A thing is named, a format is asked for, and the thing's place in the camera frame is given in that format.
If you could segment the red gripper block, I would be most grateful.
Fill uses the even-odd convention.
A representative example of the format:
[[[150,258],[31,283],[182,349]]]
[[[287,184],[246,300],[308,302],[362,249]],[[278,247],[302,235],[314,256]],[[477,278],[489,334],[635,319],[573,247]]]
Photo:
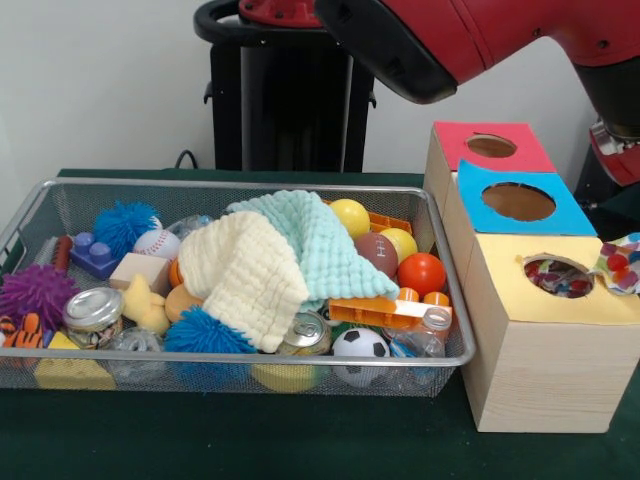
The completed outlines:
[[[596,158],[607,175],[626,187],[639,182],[639,139],[623,138],[610,133],[602,119],[589,131]]]

